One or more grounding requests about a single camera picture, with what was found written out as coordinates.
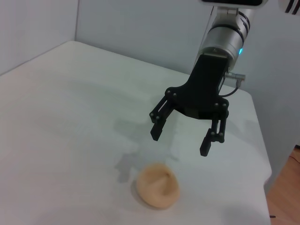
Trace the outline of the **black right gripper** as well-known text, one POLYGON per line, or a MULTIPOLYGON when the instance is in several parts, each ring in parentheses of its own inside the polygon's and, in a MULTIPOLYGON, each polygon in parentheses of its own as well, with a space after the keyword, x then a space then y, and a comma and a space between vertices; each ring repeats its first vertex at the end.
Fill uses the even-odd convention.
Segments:
POLYGON ((227 58, 201 55, 187 82, 179 87, 168 88, 150 112, 152 139, 159 140, 167 118, 176 110, 187 117, 211 120, 211 128, 200 146, 201 156, 208 155, 212 142, 223 143, 229 102, 219 92, 228 65, 227 58))

